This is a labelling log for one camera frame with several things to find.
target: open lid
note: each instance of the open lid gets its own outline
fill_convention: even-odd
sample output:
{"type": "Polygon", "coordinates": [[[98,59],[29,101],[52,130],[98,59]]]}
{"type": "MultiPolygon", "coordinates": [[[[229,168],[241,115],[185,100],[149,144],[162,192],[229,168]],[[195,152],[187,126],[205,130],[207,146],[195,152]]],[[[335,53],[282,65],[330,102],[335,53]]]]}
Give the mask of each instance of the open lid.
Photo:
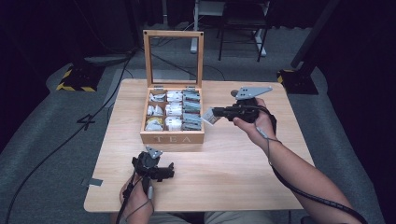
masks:
{"type": "Polygon", "coordinates": [[[204,32],[195,31],[163,31],[163,30],[144,30],[143,31],[144,44],[145,44],[145,58],[146,58],[146,75],[148,80],[148,87],[154,88],[162,86],[164,88],[180,88],[181,86],[186,87],[197,87],[202,88],[202,73],[203,73],[203,62],[204,62],[204,32]],[[195,80],[171,80],[171,79],[155,79],[152,70],[151,60],[151,43],[150,40],[153,37],[177,37],[177,38],[189,38],[193,40],[197,39],[197,71],[195,80]]]}

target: wooden table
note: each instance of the wooden table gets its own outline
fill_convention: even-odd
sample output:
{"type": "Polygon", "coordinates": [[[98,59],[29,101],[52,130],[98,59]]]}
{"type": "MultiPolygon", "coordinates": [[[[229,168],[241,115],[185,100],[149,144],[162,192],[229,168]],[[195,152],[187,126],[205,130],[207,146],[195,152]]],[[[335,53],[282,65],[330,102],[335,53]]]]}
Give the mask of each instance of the wooden table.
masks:
{"type": "MultiPolygon", "coordinates": [[[[203,81],[204,111],[235,103],[231,90],[243,86],[273,90],[260,98],[277,118],[277,137],[300,157],[314,164],[289,99],[279,83],[203,81]]],[[[124,79],[108,124],[84,203],[89,212],[118,212],[122,185],[132,175],[132,157],[145,149],[140,125],[147,94],[145,79],[124,79]]],[[[302,209],[293,194],[276,179],[265,154],[247,135],[223,118],[205,124],[203,144],[155,144],[163,150],[159,167],[175,164],[175,176],[154,182],[156,211],[231,211],[302,209]]]]}

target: stand base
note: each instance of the stand base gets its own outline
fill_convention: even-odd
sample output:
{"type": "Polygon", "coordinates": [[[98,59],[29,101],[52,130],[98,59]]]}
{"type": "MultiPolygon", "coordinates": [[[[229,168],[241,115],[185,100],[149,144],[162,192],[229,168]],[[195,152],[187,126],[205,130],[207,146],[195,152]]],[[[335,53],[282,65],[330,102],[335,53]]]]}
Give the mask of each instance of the stand base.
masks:
{"type": "Polygon", "coordinates": [[[56,90],[97,91],[99,80],[104,71],[104,67],[75,68],[70,66],[56,90]]]}
{"type": "Polygon", "coordinates": [[[318,95],[318,90],[311,76],[304,77],[298,70],[282,69],[276,73],[276,77],[277,81],[285,88],[287,94],[318,95]]]}

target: black chair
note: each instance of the black chair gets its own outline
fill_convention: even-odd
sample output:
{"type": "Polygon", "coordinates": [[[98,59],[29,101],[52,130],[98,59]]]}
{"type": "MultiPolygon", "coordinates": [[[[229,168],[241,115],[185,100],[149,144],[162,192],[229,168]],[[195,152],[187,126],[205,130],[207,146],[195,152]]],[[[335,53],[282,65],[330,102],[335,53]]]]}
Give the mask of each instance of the black chair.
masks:
{"type": "Polygon", "coordinates": [[[264,46],[265,37],[270,27],[268,24],[269,12],[271,11],[272,2],[270,2],[267,13],[264,13],[264,1],[260,4],[256,1],[228,1],[224,4],[224,9],[221,17],[221,22],[218,30],[218,37],[220,34],[220,48],[219,48],[219,61],[221,61],[221,52],[224,43],[238,43],[238,44],[261,44],[259,50],[259,57],[257,62],[260,61],[262,56],[262,48],[264,46]],[[259,30],[264,30],[262,41],[257,43],[255,41],[255,35],[259,30]],[[247,30],[251,31],[250,41],[237,41],[237,40],[225,40],[225,30],[247,30]]]}

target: wooden tea box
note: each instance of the wooden tea box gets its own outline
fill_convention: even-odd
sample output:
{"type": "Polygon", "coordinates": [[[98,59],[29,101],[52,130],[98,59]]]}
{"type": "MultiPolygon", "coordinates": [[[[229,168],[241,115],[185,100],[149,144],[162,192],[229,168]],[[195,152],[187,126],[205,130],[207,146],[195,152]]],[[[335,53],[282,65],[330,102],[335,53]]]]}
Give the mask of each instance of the wooden tea box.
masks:
{"type": "Polygon", "coordinates": [[[148,81],[148,92],[140,130],[143,143],[202,144],[205,135],[204,124],[200,119],[203,115],[204,33],[144,30],[143,37],[148,81]],[[160,81],[154,79],[150,40],[155,37],[197,39],[196,80],[160,81]]]}

